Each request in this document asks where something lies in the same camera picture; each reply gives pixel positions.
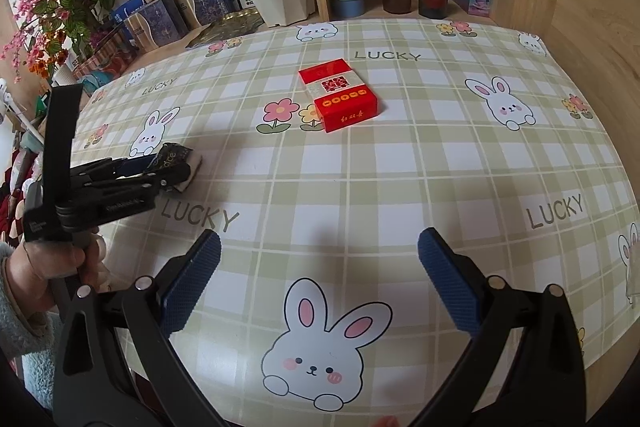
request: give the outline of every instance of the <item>rabbit ear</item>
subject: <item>rabbit ear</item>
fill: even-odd
[[[151,127],[152,125],[158,123],[158,120],[160,118],[160,112],[159,111],[153,111],[153,113],[151,113],[147,118],[146,118],[146,122],[145,122],[145,129],[147,127]]]
[[[169,111],[166,115],[162,117],[162,120],[160,120],[160,123],[167,124],[171,122],[175,118],[175,115],[178,114],[178,111],[180,111],[180,108],[174,107],[171,111]]]
[[[334,335],[354,347],[367,346],[377,340],[391,324],[391,307],[384,302],[370,302],[344,315],[331,328]]]
[[[491,87],[485,86],[482,82],[468,78],[465,80],[466,87],[471,89],[476,95],[482,96],[482,98],[489,98],[494,92]]]
[[[622,257],[622,262],[628,266],[629,263],[629,243],[626,240],[624,235],[621,235],[618,238],[618,251],[620,252],[620,257]]]
[[[500,78],[499,76],[494,76],[494,79],[491,81],[491,85],[494,86],[495,92],[505,92],[506,94],[509,94],[511,92],[509,84],[507,84],[504,79]]]
[[[326,299],[311,279],[298,279],[284,299],[284,319],[290,331],[318,330],[326,327]]]

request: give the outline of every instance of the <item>red cigarette pack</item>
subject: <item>red cigarette pack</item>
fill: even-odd
[[[378,115],[378,99],[342,59],[300,70],[327,132]]]

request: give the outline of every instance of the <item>human hand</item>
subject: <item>human hand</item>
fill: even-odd
[[[398,423],[398,418],[395,416],[385,416],[380,418],[371,427],[400,427],[400,424]]]
[[[49,279],[66,277],[77,271],[82,283],[97,288],[99,237],[92,234],[91,243],[85,250],[71,243],[20,243],[6,260],[5,275],[15,302],[27,319],[36,312],[53,308]]]

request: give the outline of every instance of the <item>plaid tablecloth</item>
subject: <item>plaid tablecloth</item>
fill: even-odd
[[[382,107],[373,120],[327,134],[298,70],[334,58],[348,61]],[[203,164],[181,197],[162,196],[155,211],[103,227],[108,265],[129,281],[154,275],[203,228],[220,234],[222,262],[172,343],[236,423],[355,427],[386,414],[409,422],[468,341],[418,262],[428,226],[513,287],[565,288],[586,365],[638,316],[625,295],[635,197],[597,115],[534,36],[367,20],[220,42],[97,91],[72,159],[150,153],[161,141],[199,151]],[[286,322],[287,291],[301,279],[290,299],[298,313]],[[384,304],[372,318],[350,315],[340,339],[353,342],[334,347],[364,362],[332,368],[345,386],[362,370],[351,400],[337,375],[330,380],[323,335],[375,301]],[[300,324],[319,327],[313,340],[271,350]],[[495,397],[515,345],[484,400]],[[130,343],[126,351],[143,373]],[[267,352],[275,366],[268,357],[262,365]],[[306,388],[304,378],[316,376]],[[345,404],[329,412],[335,402],[314,402],[314,386],[337,389]]]

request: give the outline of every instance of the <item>screw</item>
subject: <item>screw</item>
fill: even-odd
[[[550,284],[549,293],[554,297],[562,297],[564,295],[564,290],[557,284]]]
[[[491,286],[491,288],[493,288],[494,290],[502,290],[505,286],[507,286],[507,283],[502,277],[498,275],[492,275],[491,277],[489,277],[489,286]]]
[[[138,290],[146,290],[153,284],[153,282],[154,280],[151,279],[151,277],[145,275],[136,281],[136,288]]]
[[[91,286],[89,286],[88,284],[84,284],[78,288],[78,291],[76,293],[78,294],[79,298],[84,299],[85,297],[89,296],[89,293],[91,293]]]

